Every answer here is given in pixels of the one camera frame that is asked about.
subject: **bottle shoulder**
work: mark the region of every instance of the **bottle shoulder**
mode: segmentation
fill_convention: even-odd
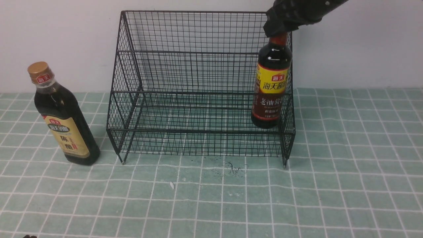
[[[292,52],[286,45],[268,43],[260,50],[258,62],[269,69],[286,69],[291,66]]]
[[[72,92],[63,86],[46,93],[37,90],[34,96],[35,107],[41,114],[69,118],[78,108],[78,101]]]

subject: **yellow label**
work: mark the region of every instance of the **yellow label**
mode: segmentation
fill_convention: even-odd
[[[257,65],[257,80],[260,82],[260,91],[269,94],[280,94],[286,89],[288,69],[267,69]]]
[[[66,120],[52,116],[43,116],[43,118],[65,154],[80,158],[87,158],[90,155],[90,151],[72,118]]]

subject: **grid pattern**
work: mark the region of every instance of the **grid pattern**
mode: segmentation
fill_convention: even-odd
[[[103,93],[76,94],[102,155],[70,164],[33,94],[0,94],[0,237],[422,237],[423,90],[294,94],[287,169],[224,155],[130,154],[122,166]]]
[[[123,11],[107,120],[119,159],[142,152],[286,163],[295,137],[291,71],[277,127],[240,120],[251,117],[265,21],[263,12]]]

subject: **bottle label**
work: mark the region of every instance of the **bottle label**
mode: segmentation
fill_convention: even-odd
[[[257,78],[254,87],[253,115],[264,121],[278,119],[282,109],[288,69],[267,69],[257,65]]]
[[[90,151],[71,117],[65,120],[52,116],[43,116],[43,118],[65,154],[79,158],[87,158],[90,155]]]

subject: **bottle neck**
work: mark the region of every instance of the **bottle neck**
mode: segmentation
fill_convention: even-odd
[[[286,45],[286,41],[288,39],[288,32],[281,33],[277,36],[270,37],[269,42],[277,45],[284,46]]]
[[[37,92],[41,94],[54,93],[60,88],[60,84],[55,80],[55,78],[52,78],[44,83],[36,84],[35,86],[37,87]]]

